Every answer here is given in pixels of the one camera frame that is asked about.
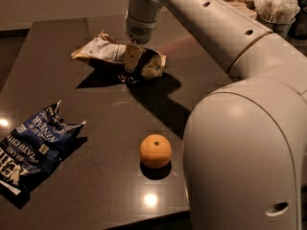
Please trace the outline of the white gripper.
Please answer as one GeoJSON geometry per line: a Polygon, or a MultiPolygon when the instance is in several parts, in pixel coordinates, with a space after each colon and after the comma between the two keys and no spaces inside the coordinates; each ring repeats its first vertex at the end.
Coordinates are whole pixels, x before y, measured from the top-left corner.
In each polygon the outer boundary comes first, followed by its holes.
{"type": "MultiPolygon", "coordinates": [[[[141,22],[133,18],[128,12],[126,13],[125,34],[130,41],[144,45],[153,38],[155,29],[155,22],[141,22]]],[[[144,52],[145,49],[136,44],[129,44],[126,47],[124,62],[127,72],[132,73],[134,71],[144,52]]]]}

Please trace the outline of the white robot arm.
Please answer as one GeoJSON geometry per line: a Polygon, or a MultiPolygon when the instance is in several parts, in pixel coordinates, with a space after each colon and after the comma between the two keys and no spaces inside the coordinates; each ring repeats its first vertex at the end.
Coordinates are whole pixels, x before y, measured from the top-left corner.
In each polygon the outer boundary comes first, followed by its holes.
{"type": "Polygon", "coordinates": [[[223,0],[130,0],[128,38],[149,42],[162,7],[235,80],[199,102],[185,126],[193,230],[303,230],[306,57],[223,0]]]}

